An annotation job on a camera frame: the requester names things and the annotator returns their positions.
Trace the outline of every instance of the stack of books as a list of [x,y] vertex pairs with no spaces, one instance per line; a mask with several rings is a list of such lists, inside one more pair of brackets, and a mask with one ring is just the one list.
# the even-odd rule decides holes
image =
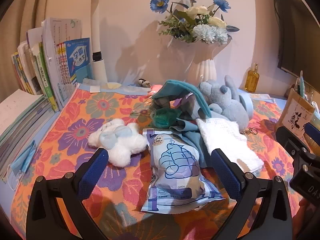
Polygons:
[[53,115],[46,96],[20,89],[0,103],[0,178],[5,180],[8,165]]
[[81,21],[49,18],[28,30],[26,41],[11,55],[16,78],[25,92],[46,95],[62,110],[76,83],[92,79],[90,40],[81,39]]

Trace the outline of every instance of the television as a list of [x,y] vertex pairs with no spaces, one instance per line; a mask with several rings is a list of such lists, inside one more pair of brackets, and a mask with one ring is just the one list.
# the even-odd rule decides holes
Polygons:
[[320,92],[319,0],[275,0],[280,30],[278,67]]

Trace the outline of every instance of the green plastic wrapped item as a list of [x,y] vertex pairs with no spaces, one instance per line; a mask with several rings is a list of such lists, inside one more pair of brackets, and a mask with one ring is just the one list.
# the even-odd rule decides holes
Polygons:
[[180,109],[161,108],[151,112],[153,126],[156,128],[169,128],[173,126],[181,115]]

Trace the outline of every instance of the white plush toy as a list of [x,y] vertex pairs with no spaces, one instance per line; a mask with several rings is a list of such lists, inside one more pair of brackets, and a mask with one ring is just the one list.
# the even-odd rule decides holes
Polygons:
[[132,154],[146,149],[147,139],[139,134],[137,123],[124,125],[122,119],[114,119],[105,123],[88,138],[93,147],[105,148],[109,154],[109,162],[117,167],[125,167],[130,163]]

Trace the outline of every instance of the blue plush bear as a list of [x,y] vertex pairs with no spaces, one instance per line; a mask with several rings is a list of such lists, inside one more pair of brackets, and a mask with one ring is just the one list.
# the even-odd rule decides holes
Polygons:
[[220,86],[214,80],[201,82],[199,90],[207,97],[209,108],[214,114],[213,118],[228,118],[237,122],[239,130],[243,131],[248,127],[249,117],[240,103],[239,94],[230,76],[225,76],[225,85]]

